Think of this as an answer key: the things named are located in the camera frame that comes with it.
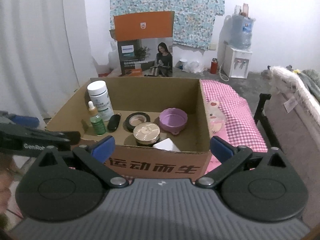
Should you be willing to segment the green dropper bottle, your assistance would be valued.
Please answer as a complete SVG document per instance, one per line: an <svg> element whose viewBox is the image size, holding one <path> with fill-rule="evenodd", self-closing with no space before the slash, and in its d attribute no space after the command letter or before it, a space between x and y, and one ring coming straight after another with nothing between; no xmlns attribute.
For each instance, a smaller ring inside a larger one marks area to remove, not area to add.
<svg viewBox="0 0 320 240"><path fill-rule="evenodd" d="M90 122L95 134L97 136L104 135L107 132L104 121L92 101L88 102L88 111L90 113Z"/></svg>

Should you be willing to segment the white curtain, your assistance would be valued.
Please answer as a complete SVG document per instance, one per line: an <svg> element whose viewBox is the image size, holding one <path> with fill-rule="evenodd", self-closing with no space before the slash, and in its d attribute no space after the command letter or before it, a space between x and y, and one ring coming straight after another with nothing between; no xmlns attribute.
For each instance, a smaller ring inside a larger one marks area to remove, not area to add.
<svg viewBox="0 0 320 240"><path fill-rule="evenodd" d="M44 120L96 75L85 0L1 0L1 110Z"/></svg>

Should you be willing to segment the white supplement bottle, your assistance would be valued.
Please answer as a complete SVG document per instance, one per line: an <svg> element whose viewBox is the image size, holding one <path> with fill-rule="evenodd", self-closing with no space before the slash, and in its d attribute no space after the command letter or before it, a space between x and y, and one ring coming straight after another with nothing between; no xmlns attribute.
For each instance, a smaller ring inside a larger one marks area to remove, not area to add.
<svg viewBox="0 0 320 240"><path fill-rule="evenodd" d="M103 80L94 81L87 86L87 91L104 122L109 121L114 115L114 111L106 82Z"/></svg>

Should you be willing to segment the pink checkered cloth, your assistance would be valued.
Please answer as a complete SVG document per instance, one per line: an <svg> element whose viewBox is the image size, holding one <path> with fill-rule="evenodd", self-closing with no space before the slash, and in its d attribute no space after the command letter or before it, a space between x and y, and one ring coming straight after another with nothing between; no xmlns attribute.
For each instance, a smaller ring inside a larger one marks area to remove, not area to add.
<svg viewBox="0 0 320 240"><path fill-rule="evenodd" d="M209 135L217 135L232 146L244 145L254 152L267 152L247 101L231 86L218 81L201 80L200 85Z"/></svg>

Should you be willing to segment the grey and white bedding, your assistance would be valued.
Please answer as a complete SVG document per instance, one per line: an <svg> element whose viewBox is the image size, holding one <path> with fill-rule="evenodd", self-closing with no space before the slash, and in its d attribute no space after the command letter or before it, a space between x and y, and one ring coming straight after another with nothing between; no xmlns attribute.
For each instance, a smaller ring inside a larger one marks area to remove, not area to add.
<svg viewBox="0 0 320 240"><path fill-rule="evenodd" d="M272 95L281 94L298 103L307 119L319 130L319 86L309 76L291 65L268 66L261 75L269 81Z"/></svg>

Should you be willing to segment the black oval case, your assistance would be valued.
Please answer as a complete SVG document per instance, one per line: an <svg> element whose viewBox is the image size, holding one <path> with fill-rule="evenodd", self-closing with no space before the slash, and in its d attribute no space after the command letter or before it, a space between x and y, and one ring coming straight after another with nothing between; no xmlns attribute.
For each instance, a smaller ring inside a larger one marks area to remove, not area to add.
<svg viewBox="0 0 320 240"><path fill-rule="evenodd" d="M119 123L121 120L121 114L114 114L110 117L108 124L107 124L107 130L109 132L114 132L118 129Z"/></svg>

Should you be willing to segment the black tape roll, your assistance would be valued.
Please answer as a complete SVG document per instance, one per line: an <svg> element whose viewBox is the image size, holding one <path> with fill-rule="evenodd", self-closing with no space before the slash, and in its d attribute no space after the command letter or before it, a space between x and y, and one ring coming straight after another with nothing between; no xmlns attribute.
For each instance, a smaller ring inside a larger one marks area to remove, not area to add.
<svg viewBox="0 0 320 240"><path fill-rule="evenodd" d="M136 126L145 122L150 122L150 116L144 112L135 112L126 118L124 124L129 132L133 132Z"/></svg>

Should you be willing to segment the brown cardboard box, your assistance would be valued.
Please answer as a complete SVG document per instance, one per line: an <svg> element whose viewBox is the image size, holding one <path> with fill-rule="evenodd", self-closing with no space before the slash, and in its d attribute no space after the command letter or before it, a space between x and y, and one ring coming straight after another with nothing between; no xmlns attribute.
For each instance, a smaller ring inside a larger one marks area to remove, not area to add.
<svg viewBox="0 0 320 240"><path fill-rule="evenodd" d="M107 77L118 128L105 164L132 178L196 180L211 159L202 85L174 77Z"/></svg>

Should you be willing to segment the white water dispenser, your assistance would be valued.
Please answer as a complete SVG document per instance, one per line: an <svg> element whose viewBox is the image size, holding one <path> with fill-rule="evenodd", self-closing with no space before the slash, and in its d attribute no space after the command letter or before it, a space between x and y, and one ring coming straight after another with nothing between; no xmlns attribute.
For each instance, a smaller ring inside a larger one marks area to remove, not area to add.
<svg viewBox="0 0 320 240"><path fill-rule="evenodd" d="M240 50L227 45L223 62L224 73L228 78L246 79L251 57L251 51Z"/></svg>

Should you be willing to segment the red thermos bottle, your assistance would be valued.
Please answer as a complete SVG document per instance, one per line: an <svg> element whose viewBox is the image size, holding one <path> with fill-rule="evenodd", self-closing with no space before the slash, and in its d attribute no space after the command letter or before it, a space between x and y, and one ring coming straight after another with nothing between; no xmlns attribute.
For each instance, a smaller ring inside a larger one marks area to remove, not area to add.
<svg viewBox="0 0 320 240"><path fill-rule="evenodd" d="M219 62L217 58L213 58L210 65L210 74L216 74L219 68Z"/></svg>

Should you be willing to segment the white plastic bag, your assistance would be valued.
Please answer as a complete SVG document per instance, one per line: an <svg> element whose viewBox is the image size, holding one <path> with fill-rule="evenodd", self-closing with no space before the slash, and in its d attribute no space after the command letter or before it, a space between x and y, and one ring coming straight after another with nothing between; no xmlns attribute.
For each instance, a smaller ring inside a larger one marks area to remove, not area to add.
<svg viewBox="0 0 320 240"><path fill-rule="evenodd" d="M204 67L199 61L192 61L185 63L182 70L187 73L200 74L203 73Z"/></svg>

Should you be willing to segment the orange Philips appliance box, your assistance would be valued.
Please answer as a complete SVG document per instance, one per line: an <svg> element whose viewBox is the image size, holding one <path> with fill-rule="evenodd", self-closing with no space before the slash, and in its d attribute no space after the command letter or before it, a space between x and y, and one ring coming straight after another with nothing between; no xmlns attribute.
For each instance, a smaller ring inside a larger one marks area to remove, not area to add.
<svg viewBox="0 0 320 240"><path fill-rule="evenodd" d="M114 16L121 76L172 77L173 11Z"/></svg>

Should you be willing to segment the blue water jug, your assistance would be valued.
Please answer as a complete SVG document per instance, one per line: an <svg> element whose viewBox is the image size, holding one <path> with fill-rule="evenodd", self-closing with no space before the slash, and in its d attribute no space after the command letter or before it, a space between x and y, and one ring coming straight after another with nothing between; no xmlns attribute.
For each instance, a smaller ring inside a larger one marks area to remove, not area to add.
<svg viewBox="0 0 320 240"><path fill-rule="evenodd" d="M252 44L253 26L255 18L249 17L249 6L244 3L243 6L237 5L232 15L231 38L229 43L238 49L249 50Z"/></svg>

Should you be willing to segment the floral blue hanging cloth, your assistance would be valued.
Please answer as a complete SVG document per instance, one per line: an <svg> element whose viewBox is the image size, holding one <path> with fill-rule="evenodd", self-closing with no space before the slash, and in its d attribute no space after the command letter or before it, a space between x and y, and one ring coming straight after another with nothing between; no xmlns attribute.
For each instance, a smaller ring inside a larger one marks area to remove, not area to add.
<svg viewBox="0 0 320 240"><path fill-rule="evenodd" d="M110 0L110 26L115 16L157 11L174 12L174 44L208 50L215 18L225 13L225 0Z"/></svg>

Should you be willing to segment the black metal bed frame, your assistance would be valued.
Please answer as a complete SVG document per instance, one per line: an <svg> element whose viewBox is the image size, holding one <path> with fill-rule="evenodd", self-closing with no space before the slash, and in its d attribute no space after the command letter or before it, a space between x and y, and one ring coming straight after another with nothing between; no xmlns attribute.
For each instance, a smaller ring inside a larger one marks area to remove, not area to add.
<svg viewBox="0 0 320 240"><path fill-rule="evenodd" d="M266 94L266 93L259 94L259 102L255 110L255 113L253 115L253 119L256 125L260 124L261 127L263 128L270 145L272 147L277 147L281 149L277 136L274 133L266 114L264 113L264 107L265 107L266 101L270 99L271 99L271 94Z"/></svg>

